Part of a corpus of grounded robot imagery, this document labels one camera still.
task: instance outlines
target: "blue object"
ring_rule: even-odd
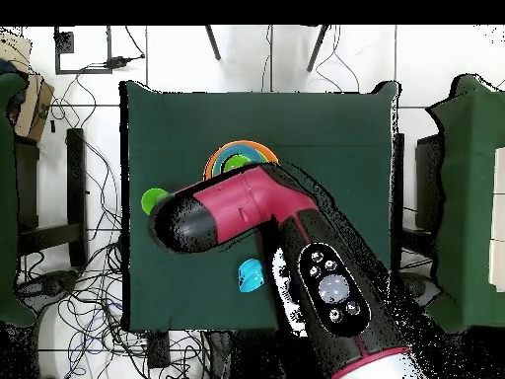
[[[264,284],[261,262],[249,259],[239,267],[239,289],[241,292],[252,292]]]
[[[218,158],[214,163],[214,167],[212,168],[212,176],[218,175],[221,173],[221,165],[228,159],[229,157],[242,154],[248,157],[253,163],[261,163],[263,160],[261,159],[261,154],[259,154],[256,150],[254,150],[251,146],[246,144],[234,144],[230,145],[227,149],[223,150],[221,154],[219,154]]]

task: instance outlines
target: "chair leg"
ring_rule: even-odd
[[[307,71],[312,71],[314,68],[314,63],[316,62],[316,58],[318,58],[318,54],[320,53],[321,45],[323,44],[323,39],[325,38],[325,33],[328,29],[329,25],[321,25],[320,34],[318,35],[318,40],[316,40],[316,44],[314,45],[314,50],[312,51],[311,60],[309,61],[309,66],[307,67]]]
[[[214,33],[212,32],[212,28],[210,25],[205,25],[205,30],[209,36],[210,44],[212,45],[212,50],[214,51],[214,56],[219,61],[221,59],[221,55],[219,54],[219,49],[217,48],[216,38],[214,37]]]

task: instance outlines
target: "cardboard box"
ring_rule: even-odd
[[[34,118],[32,120],[32,125],[28,139],[34,141],[40,141],[43,134],[43,129],[47,121],[47,117],[50,113],[50,105],[52,103],[54,88],[45,82],[42,82],[40,92],[38,93],[38,101],[36,104],[36,111],[34,112]]]
[[[26,38],[17,37],[8,31],[0,32],[0,58],[10,61],[20,71],[30,72],[30,52],[32,42]]]
[[[26,99],[21,104],[14,130],[20,136],[40,141],[54,88],[46,84],[42,76],[34,74],[30,66],[31,51],[30,40],[0,31],[0,58],[12,62],[28,81]]]
[[[26,99],[21,104],[21,111],[16,120],[14,131],[20,136],[28,136],[32,128],[32,121],[36,111],[36,103],[38,102],[38,95],[40,93],[43,78],[40,75],[29,75],[28,87],[26,92]]]

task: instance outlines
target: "blue toy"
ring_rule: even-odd
[[[264,284],[261,262],[249,259],[239,267],[239,289],[241,292],[252,292]]]

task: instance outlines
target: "blue ring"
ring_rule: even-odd
[[[214,170],[216,168],[220,168],[229,157],[232,157],[233,155],[236,154],[242,154],[248,157],[253,163],[261,163],[263,161],[261,158],[261,154],[259,154],[257,150],[250,147],[249,145],[234,144],[228,147],[226,150],[223,150],[219,154],[216,161],[214,162],[214,167],[212,168],[212,176],[221,173],[221,171],[219,171],[219,173],[214,173]]]

